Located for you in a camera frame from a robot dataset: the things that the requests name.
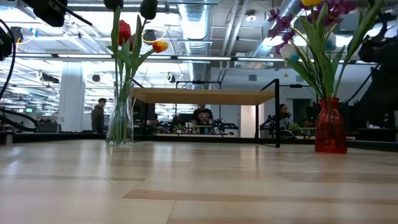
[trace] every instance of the orange tulip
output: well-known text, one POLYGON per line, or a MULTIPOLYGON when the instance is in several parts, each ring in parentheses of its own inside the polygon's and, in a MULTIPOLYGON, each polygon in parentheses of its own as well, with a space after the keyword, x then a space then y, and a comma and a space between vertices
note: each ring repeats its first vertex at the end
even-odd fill
POLYGON ((161 53, 165 50, 167 50, 167 48, 169 47, 169 45, 164 42, 164 41, 155 41, 154 44, 152 45, 152 48, 155 50, 156 53, 161 53))

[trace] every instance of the glass vase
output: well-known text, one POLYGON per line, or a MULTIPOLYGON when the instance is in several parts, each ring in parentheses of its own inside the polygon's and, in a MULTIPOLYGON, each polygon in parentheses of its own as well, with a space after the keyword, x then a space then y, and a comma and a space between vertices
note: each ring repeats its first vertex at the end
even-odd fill
POLYGON ((344 122, 337 110, 338 101, 339 98, 320 100, 322 110, 317 118, 315 152, 347 153, 344 122))
POLYGON ((131 146, 134 144, 134 120, 132 109, 136 99, 133 97, 134 84, 114 83, 115 97, 106 130, 108 146, 131 146))

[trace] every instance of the yellow tulip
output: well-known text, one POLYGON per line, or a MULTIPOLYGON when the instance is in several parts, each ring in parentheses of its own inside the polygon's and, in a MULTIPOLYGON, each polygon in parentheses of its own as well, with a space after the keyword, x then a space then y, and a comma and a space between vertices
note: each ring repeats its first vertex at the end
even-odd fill
POLYGON ((323 2, 323 0, 301 0, 301 2, 304 6, 317 6, 323 2))
POLYGON ((154 44, 152 45, 152 48, 155 50, 156 53, 161 53, 165 50, 167 50, 167 48, 169 47, 169 45, 164 42, 164 41, 155 41, 154 44))

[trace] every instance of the black cable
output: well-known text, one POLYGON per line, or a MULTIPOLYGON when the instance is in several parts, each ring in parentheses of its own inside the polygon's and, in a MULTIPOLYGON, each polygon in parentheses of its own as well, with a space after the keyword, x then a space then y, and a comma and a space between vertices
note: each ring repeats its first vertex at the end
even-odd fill
POLYGON ((365 86, 366 82, 368 82, 368 80, 372 77, 373 73, 379 68, 379 66, 380 66, 380 64, 378 64, 378 65, 371 71, 371 73, 368 75, 368 77, 366 77, 365 81, 363 81, 363 83, 361 84, 361 86, 355 91, 354 95, 340 106, 341 108, 344 107, 348 102, 350 102, 350 101, 359 93, 359 91, 362 90, 363 86, 365 86))
POLYGON ((93 24, 90 23, 89 21, 87 21, 86 19, 84 19, 83 17, 79 16, 78 14, 74 13, 72 10, 70 10, 69 8, 67 8, 66 6, 64 6, 62 3, 60 3, 58 0, 54 0, 54 3, 57 4, 59 7, 61 7, 62 9, 64 9, 65 11, 67 11, 69 14, 73 15, 74 17, 76 17, 77 19, 81 20, 82 22, 84 22, 85 24, 92 26, 93 24))
MULTIPOLYGON (((0 19, 0 23, 3 24, 3 25, 5 26, 5 28, 7 29, 8 33, 10 34, 11 40, 12 40, 12 60, 11 60, 11 66, 10 66, 10 71, 9 71, 9 73, 8 73, 8 76, 7 76, 7 80, 6 80, 6 82, 4 83, 4 86, 2 87, 1 92, 0 92, 0 100, 1 100, 1 98, 2 98, 2 96, 3 96, 3 94, 4 94, 4 92, 5 92, 6 89, 7 89, 8 83, 9 83, 9 81, 10 81, 10 79, 11 79, 12 71, 14 70, 15 57, 16 57, 16 52, 17 52, 17 46, 16 46, 14 34, 12 34, 10 27, 8 27, 7 24, 6 24, 2 19, 0 19)), ((17 124, 17 123, 15 123, 15 122, 11 121, 10 119, 6 118, 6 117, 3 116, 3 115, 0 115, 0 120, 1 120, 1 121, 4 121, 5 123, 10 124, 11 126, 17 128, 17 129, 20 129, 20 130, 22 130, 22 131, 36 131, 36 130, 37 130, 37 127, 39 126, 38 122, 37 122, 35 119, 33 119, 33 118, 31 118, 31 117, 29 117, 29 116, 27 116, 27 115, 20 114, 20 113, 16 113, 16 112, 9 111, 9 110, 5 110, 5 109, 2 109, 2 108, 0 108, 0 111, 2 111, 2 112, 4 112, 4 113, 9 113, 9 114, 14 114, 14 115, 17 115, 17 116, 21 116, 21 117, 23 117, 23 118, 27 118, 28 120, 30 120, 31 122, 34 123, 35 128, 27 128, 27 127, 24 127, 24 126, 22 126, 22 125, 20 125, 20 124, 17 124)))
POLYGON ((1 98, 2 98, 2 96, 3 96, 3 94, 4 94, 4 92, 6 91, 6 88, 7 88, 7 86, 8 86, 8 83, 10 82, 11 75, 12 75, 12 71, 14 70, 15 56, 16 56, 17 46, 16 46, 16 44, 15 44, 15 37, 14 37, 14 34, 12 34, 10 27, 8 27, 7 24, 6 24, 2 19, 0 19, 0 23, 3 24, 3 26, 7 29, 8 33, 10 34, 11 40, 12 40, 12 48, 13 48, 10 71, 8 72, 7 80, 6 80, 6 82, 4 83, 4 86, 2 87, 1 92, 0 92, 0 100, 1 100, 1 98))

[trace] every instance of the red vase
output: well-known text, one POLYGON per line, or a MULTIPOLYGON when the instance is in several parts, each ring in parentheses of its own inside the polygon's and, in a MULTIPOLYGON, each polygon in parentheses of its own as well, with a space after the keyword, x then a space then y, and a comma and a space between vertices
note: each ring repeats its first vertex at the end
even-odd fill
POLYGON ((322 110, 317 118, 315 152, 347 153, 346 132, 339 114, 339 98, 321 99, 322 110))

